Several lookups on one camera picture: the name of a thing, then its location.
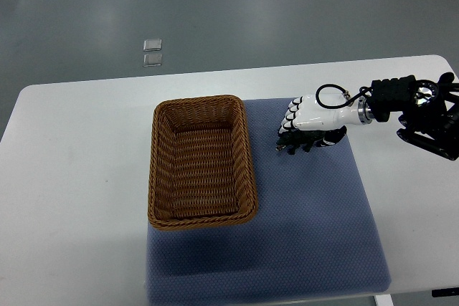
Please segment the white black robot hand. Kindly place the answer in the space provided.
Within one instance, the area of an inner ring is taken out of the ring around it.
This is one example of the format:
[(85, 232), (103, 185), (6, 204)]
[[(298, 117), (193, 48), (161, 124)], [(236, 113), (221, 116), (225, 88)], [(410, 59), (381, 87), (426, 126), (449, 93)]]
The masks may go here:
[(323, 130), (325, 136), (315, 142), (313, 147), (327, 147), (344, 138), (347, 125), (366, 125), (374, 119), (363, 96), (349, 105), (340, 105), (345, 100), (341, 94), (326, 94), (325, 100), (330, 101), (331, 105), (320, 105), (314, 95), (292, 100), (280, 123), (278, 135), (292, 130)]

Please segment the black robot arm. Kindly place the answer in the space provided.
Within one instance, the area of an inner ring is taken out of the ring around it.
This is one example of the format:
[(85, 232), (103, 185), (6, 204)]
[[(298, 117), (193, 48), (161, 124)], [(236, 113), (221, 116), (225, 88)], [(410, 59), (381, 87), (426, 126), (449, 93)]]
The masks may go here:
[(451, 161), (458, 159), (458, 83), (452, 72), (437, 82), (413, 75), (374, 80), (366, 103), (380, 123), (401, 112), (397, 135), (404, 142)]

